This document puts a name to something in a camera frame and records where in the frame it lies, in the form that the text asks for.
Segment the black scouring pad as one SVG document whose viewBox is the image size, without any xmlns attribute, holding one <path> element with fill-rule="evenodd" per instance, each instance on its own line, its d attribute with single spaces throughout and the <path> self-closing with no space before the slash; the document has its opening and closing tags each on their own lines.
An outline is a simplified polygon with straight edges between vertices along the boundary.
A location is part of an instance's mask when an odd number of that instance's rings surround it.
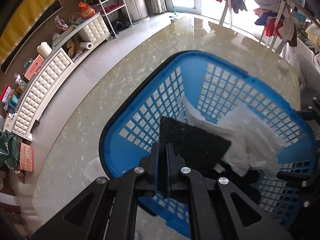
<svg viewBox="0 0 320 240">
<path fill-rule="evenodd" d="M 160 119 L 158 142 L 161 153 L 166 153 L 167 144 L 172 144 L 175 155 L 183 158 L 187 167 L 207 178 L 232 144 L 204 129 L 164 116 Z"/>
</svg>

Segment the white knitted cloth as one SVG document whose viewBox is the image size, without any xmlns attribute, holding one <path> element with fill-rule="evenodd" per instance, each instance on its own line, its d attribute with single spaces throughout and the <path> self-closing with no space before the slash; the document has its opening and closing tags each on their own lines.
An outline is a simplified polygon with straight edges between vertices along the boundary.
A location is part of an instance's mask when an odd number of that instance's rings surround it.
<svg viewBox="0 0 320 240">
<path fill-rule="evenodd" d="M 221 160 L 243 177 L 249 170 L 263 171 L 276 179 L 280 171 L 278 155 L 286 143 L 244 103 L 229 111 L 217 124 L 207 121 L 186 96 L 177 100 L 180 106 L 178 121 L 201 128 L 231 142 Z"/>
</svg>

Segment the blue plastic laundry basket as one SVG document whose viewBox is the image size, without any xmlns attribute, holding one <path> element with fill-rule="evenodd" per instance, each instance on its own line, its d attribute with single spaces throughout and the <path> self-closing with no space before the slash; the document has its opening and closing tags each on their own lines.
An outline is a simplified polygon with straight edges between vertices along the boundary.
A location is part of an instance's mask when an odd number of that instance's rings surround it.
<svg viewBox="0 0 320 240">
<path fill-rule="evenodd" d="M 151 183 L 138 205 L 191 236 L 184 178 L 208 179 L 219 209 L 245 226 L 273 218 L 294 232 L 312 214 L 317 143 L 301 115 L 272 88 L 200 52 L 165 60 L 103 129 L 99 157 L 111 178 L 139 167 Z"/>
</svg>

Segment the pink cardboard box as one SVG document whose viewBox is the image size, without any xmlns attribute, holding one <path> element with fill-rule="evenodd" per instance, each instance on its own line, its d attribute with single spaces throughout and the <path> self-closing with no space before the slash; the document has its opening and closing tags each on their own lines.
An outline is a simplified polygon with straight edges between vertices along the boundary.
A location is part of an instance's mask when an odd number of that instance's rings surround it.
<svg viewBox="0 0 320 240">
<path fill-rule="evenodd" d="M 19 154 L 18 168 L 27 172 L 34 172 L 34 148 L 30 145 L 20 143 Z"/>
</svg>

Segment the green plastic bag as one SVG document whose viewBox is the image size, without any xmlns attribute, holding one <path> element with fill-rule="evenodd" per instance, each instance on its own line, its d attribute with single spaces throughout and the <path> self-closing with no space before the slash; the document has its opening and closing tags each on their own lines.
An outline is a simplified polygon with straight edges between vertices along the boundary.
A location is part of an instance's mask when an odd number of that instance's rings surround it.
<svg viewBox="0 0 320 240">
<path fill-rule="evenodd" d="M 11 172 L 17 170 L 20 159 L 18 142 L 13 133 L 4 131 L 0 140 L 0 162 L 1 167 L 7 166 Z"/>
</svg>

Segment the paper towel roll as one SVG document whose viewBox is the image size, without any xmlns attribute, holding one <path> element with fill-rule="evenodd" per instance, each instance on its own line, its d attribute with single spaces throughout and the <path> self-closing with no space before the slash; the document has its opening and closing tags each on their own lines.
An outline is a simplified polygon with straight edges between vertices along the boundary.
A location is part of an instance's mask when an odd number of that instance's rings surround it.
<svg viewBox="0 0 320 240">
<path fill-rule="evenodd" d="M 93 47 L 93 43 L 92 42 L 80 42 L 79 47 L 83 48 L 83 49 L 90 50 Z"/>
</svg>

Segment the white tufted TV cabinet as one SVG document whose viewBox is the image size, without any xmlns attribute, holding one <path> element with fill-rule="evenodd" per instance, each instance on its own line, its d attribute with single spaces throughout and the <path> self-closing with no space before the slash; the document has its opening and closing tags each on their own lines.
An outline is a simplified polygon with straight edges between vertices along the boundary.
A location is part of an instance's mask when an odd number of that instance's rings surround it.
<svg viewBox="0 0 320 240">
<path fill-rule="evenodd" d="M 63 46 L 74 35 L 79 34 L 84 42 L 92 44 L 76 59 L 71 59 Z M 101 43 L 110 37 L 108 28 L 100 13 L 85 20 L 59 41 L 44 59 L 41 67 L 29 81 L 15 109 L 11 132 L 32 141 L 32 127 L 39 121 L 51 99 L 72 74 L 76 67 Z"/>
</svg>

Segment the salmon pink box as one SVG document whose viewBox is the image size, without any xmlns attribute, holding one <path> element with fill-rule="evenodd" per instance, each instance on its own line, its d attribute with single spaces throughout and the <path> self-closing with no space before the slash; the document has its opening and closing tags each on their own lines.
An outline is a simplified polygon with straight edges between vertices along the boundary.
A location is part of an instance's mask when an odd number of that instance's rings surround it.
<svg viewBox="0 0 320 240">
<path fill-rule="evenodd" d="M 38 55 L 31 64 L 27 67 L 26 71 L 24 72 L 24 77 L 30 81 L 33 75 L 38 71 L 41 67 L 44 58 L 41 55 Z"/>
</svg>

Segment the cream cylinder jar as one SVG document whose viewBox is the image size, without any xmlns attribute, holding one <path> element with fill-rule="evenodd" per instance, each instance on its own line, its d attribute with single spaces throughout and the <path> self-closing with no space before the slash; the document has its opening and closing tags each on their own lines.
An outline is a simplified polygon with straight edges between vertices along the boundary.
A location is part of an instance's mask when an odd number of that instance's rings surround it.
<svg viewBox="0 0 320 240">
<path fill-rule="evenodd" d="M 45 59 L 52 52 L 52 48 L 47 42 L 42 42 L 37 46 L 37 52 Z"/>
</svg>

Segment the clothes drying rack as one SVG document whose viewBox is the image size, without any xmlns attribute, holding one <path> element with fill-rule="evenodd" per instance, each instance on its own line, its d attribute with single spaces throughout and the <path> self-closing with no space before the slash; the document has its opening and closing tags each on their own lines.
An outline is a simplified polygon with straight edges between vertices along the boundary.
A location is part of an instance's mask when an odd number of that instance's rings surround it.
<svg viewBox="0 0 320 240">
<path fill-rule="evenodd" d="M 216 12 L 218 4 L 225 1 L 225 8 L 219 17 L 220 24 L 225 23 L 227 13 L 238 14 L 247 11 L 246 0 L 212 0 L 210 11 Z M 263 26 L 264 35 L 275 36 L 287 42 L 290 46 L 297 46 L 297 19 L 295 14 L 302 6 L 296 0 L 253 0 L 259 7 L 253 10 L 258 16 L 256 26 Z"/>
</svg>

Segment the orange bag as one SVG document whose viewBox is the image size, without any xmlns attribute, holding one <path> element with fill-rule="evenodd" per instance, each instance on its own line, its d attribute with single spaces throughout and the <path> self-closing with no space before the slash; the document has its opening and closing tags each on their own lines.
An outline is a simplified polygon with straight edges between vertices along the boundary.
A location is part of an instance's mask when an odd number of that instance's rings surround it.
<svg viewBox="0 0 320 240">
<path fill-rule="evenodd" d="M 95 15 L 95 10 L 88 4 L 80 2 L 78 5 L 81 16 L 85 19 L 89 19 Z"/>
</svg>

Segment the white metal shelf rack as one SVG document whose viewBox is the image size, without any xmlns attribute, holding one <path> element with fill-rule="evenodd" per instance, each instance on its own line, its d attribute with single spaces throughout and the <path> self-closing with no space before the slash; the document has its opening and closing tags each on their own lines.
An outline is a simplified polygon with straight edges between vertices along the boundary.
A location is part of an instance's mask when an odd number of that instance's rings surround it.
<svg viewBox="0 0 320 240">
<path fill-rule="evenodd" d="M 84 0 L 96 12 L 99 12 L 106 22 L 113 38 L 132 26 L 132 19 L 125 0 Z"/>
</svg>

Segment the yellow cloth hanging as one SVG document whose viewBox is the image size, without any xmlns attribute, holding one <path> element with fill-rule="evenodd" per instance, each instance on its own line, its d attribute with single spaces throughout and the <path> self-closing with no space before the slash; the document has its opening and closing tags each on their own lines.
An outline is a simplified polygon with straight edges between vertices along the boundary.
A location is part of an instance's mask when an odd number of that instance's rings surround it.
<svg viewBox="0 0 320 240">
<path fill-rule="evenodd" d="M 23 0 L 1 34 L 1 63 L 6 61 L 43 13 L 60 0 Z"/>
</svg>

